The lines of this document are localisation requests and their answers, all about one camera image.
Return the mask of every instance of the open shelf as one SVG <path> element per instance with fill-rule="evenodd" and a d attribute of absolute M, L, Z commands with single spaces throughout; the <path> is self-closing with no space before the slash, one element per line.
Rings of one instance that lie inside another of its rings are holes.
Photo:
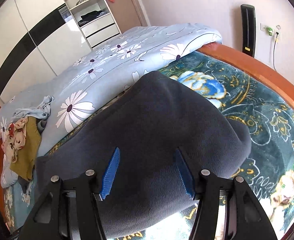
<path fill-rule="evenodd" d="M 73 8 L 71 8 L 70 11 L 71 12 L 73 12 L 73 11 L 81 11 L 81 10 L 85 9 L 86 7 L 90 6 L 90 4 L 93 4 L 93 0 L 84 1 L 84 2 L 74 6 Z"/>
<path fill-rule="evenodd" d="M 109 14 L 110 14 L 110 13 L 106 13 L 106 14 L 104 14 L 103 16 L 100 16 L 100 17 L 98 17 L 98 18 L 92 20 L 91 22 L 86 23 L 85 25 L 81 26 L 80 28 L 83 28 L 83 27 L 89 25 L 90 23 L 92 23 L 92 22 L 94 22 L 94 21 L 97 21 L 97 20 L 99 20 L 99 19 L 101 19 L 101 18 L 103 18 L 104 16 L 107 16 L 107 15 L 109 15 Z"/>

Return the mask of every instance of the shelf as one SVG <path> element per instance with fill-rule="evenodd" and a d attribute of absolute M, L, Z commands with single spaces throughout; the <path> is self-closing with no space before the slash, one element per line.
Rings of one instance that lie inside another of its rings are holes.
<path fill-rule="evenodd" d="M 87 1 L 84 1 L 76 6 L 74 6 L 73 8 L 70 9 L 70 11 L 75 11 L 75 9 L 77 9 L 77 11 L 81 11 L 82 9 L 85 9 L 86 7 L 90 6 L 88 3 L 89 1 L 92 1 L 92 0 L 87 0 Z"/>
<path fill-rule="evenodd" d="M 110 13 L 106 13 L 106 14 L 104 14 L 103 16 L 100 16 L 100 17 L 96 18 L 95 20 L 92 20 L 91 22 L 86 23 L 85 25 L 81 26 L 80 28 L 86 27 L 86 26 L 89 25 L 90 23 L 92 23 L 92 22 L 94 22 L 94 21 L 97 21 L 97 20 L 99 20 L 99 19 L 101 19 L 101 18 L 103 18 L 104 16 L 107 16 L 107 15 L 109 15 L 109 14 L 110 14 Z"/>

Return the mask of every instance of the drawer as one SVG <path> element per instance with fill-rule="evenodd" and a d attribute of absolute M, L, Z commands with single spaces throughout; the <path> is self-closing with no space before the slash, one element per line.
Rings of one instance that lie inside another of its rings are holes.
<path fill-rule="evenodd" d="M 83 31 L 85 37 L 87 38 L 90 34 L 93 34 L 99 31 L 100 29 L 113 23 L 114 23 L 114 20 L 112 19 L 111 15 L 108 14 L 108 15 L 99 17 L 98 19 L 94 20 L 93 22 L 81 28 L 81 30 Z"/>
<path fill-rule="evenodd" d="M 116 27 L 116 25 L 112 25 L 109 26 L 97 33 L 95 33 L 94 35 L 91 35 L 90 37 L 87 38 L 89 44 L 91 47 L 94 47 L 96 45 L 98 45 L 99 43 L 108 40 L 109 38 L 116 36 L 117 34 L 119 34 L 119 31 Z"/>

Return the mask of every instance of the black speaker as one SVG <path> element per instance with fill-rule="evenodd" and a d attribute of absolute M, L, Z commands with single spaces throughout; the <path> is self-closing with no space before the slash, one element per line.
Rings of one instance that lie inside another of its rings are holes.
<path fill-rule="evenodd" d="M 243 21 L 243 53 L 254 57 L 256 43 L 255 7 L 249 4 L 241 5 Z"/>

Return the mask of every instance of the sliding wardrobe door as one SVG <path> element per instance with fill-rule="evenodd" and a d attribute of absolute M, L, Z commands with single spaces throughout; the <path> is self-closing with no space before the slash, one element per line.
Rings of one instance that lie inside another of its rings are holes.
<path fill-rule="evenodd" d="M 91 48 L 64 0 L 16 0 L 31 38 L 56 75 Z"/>
<path fill-rule="evenodd" d="M 0 7 L 0 97 L 6 103 L 30 85 L 55 77 L 30 38 L 15 0 Z"/>

